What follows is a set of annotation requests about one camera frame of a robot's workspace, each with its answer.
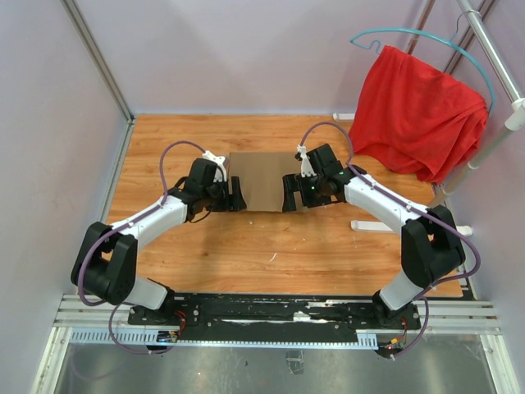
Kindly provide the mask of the brown cardboard box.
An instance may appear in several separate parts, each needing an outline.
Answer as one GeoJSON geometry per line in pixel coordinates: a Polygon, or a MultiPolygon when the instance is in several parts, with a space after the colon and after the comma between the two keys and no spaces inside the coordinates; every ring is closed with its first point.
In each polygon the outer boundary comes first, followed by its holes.
{"type": "Polygon", "coordinates": [[[282,213],[283,176],[300,173],[293,152],[231,152],[229,173],[240,179],[249,212],[282,213]]]}

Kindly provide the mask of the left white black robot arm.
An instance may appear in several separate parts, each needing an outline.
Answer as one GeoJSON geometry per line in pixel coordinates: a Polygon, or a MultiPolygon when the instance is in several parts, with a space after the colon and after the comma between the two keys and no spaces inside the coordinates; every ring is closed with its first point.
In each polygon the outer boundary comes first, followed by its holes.
{"type": "Polygon", "coordinates": [[[99,304],[128,304],[160,325],[184,318],[172,289],[138,275],[138,254],[173,227],[196,223],[200,213],[246,208],[240,180],[227,176],[226,161],[207,151],[193,161],[188,176],[149,207],[110,225],[91,224],[71,271],[82,301],[91,305],[87,297],[93,295],[99,304]]]}

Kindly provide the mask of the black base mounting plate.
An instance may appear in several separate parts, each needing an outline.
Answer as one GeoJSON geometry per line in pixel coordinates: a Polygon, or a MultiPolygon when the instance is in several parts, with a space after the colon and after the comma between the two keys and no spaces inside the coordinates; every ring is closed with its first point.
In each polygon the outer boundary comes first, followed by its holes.
{"type": "Polygon", "coordinates": [[[132,326],[185,326],[185,340],[241,343],[342,343],[360,330],[418,330],[418,309],[386,312],[371,297],[170,293],[160,309],[135,306],[132,326]]]}

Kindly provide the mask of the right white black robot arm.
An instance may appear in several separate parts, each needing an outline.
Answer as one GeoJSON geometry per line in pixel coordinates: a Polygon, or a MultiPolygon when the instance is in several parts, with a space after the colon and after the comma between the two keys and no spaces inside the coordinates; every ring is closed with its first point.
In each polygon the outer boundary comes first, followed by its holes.
{"type": "Polygon", "coordinates": [[[401,269],[372,297],[373,322],[391,328],[416,296],[464,262],[461,235],[451,212],[442,205],[416,204],[385,188],[361,167],[343,166],[329,144],[312,150],[300,145],[297,150],[300,172],[282,178],[283,212],[297,210],[296,194],[305,208],[347,203],[399,235],[401,269]]]}

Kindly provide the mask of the aluminium rail frame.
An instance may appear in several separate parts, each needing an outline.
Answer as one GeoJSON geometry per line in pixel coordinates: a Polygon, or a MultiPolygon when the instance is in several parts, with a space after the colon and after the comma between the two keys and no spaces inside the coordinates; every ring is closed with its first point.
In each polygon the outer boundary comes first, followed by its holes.
{"type": "Polygon", "coordinates": [[[500,323],[488,301],[418,300],[391,316],[367,297],[178,293],[167,309],[84,305],[64,295],[32,392],[51,393],[68,346],[80,343],[151,346],[224,346],[285,350],[374,350],[385,359],[406,347],[408,335],[477,337],[498,393],[518,393],[500,323]]]}

